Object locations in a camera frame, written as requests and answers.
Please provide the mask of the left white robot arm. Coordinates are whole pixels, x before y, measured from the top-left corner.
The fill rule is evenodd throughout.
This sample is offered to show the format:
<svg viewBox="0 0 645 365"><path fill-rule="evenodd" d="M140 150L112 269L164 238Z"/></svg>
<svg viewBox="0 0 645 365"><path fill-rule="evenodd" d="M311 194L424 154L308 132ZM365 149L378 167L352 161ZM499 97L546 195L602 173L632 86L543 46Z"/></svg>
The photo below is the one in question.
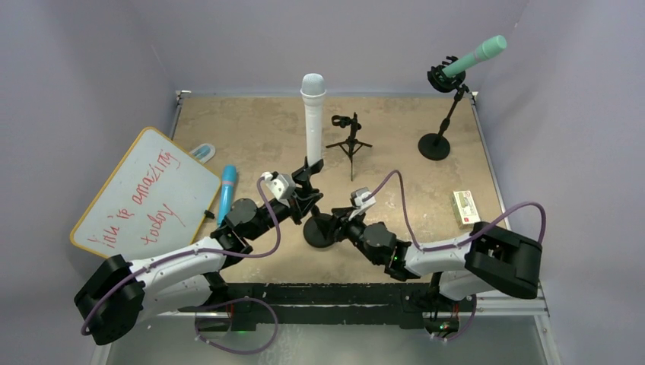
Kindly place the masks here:
<svg viewBox="0 0 645 365"><path fill-rule="evenodd" d="M74 304L83 318L81 334L98 345L110 344L129 332L153 305L163 302L162 291L181 284L196 286L197 301L209 311L219 310L227 300L221 285L208 281L210 274L255 259L249 242L274 230L281 239L280 224L286 219L300 224L323 198L319 189L297 188L285 202L265 199L236 200L220 226L209 236L163 255L127 261L122 255L105 259L75 294Z"/></svg>

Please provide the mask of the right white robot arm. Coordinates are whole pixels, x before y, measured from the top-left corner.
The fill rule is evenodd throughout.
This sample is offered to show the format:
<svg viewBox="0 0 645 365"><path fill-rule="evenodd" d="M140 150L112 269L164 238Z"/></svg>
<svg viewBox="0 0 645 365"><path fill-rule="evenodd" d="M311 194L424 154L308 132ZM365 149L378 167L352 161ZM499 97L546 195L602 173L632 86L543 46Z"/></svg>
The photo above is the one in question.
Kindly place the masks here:
<svg viewBox="0 0 645 365"><path fill-rule="evenodd" d="M520 299L538 294L542 246L533 239L498 226L485 231L480 222L470 233L415 246L398 239L384 223L367 225L362 214L353 217L352 212L332 209L334 240L349 240L398 281L438 274L427 289L428 302L436 309L490 290Z"/></svg>

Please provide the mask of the white microphone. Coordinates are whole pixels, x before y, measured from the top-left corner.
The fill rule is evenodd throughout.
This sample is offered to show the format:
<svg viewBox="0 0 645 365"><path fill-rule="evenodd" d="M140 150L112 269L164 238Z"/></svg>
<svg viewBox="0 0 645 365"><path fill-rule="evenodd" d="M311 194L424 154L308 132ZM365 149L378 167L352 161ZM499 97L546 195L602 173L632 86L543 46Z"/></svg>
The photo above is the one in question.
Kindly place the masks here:
<svg viewBox="0 0 645 365"><path fill-rule="evenodd" d="M323 104L326 98L324 77L317 73L304 75L300 93L304 104L307 164L311 167L322 160Z"/></svg>

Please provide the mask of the black tripod mic stand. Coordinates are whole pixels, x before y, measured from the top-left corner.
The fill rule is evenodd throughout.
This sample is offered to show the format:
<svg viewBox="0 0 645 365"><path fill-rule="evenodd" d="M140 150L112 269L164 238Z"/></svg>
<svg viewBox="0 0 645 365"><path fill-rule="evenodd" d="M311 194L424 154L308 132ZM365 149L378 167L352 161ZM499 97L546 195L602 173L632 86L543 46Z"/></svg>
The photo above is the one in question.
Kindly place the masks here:
<svg viewBox="0 0 645 365"><path fill-rule="evenodd" d="M332 125L339 128L349 127L349 135L344 141L340 141L334 144L326 145L326 148L335 148L339 147L348 157L350 161L350 180L354 181L354 155L362 148L372 148L373 145L359 141L357 138L357 132L362 129L362 125L358 122L357 113L354 112L353 116L340 116L334 115L331 118Z"/></svg>

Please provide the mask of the blue microphone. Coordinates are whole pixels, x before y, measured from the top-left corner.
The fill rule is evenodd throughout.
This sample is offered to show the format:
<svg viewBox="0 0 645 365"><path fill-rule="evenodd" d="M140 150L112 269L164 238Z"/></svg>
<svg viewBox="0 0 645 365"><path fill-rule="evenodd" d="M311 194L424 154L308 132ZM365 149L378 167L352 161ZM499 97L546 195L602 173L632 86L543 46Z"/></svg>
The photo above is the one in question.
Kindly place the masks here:
<svg viewBox="0 0 645 365"><path fill-rule="evenodd" d="M234 191L237 183L237 168L228 164L224 167L221 181L220 204L217 214L217 225L220 226L226 215L230 212L233 201Z"/></svg>

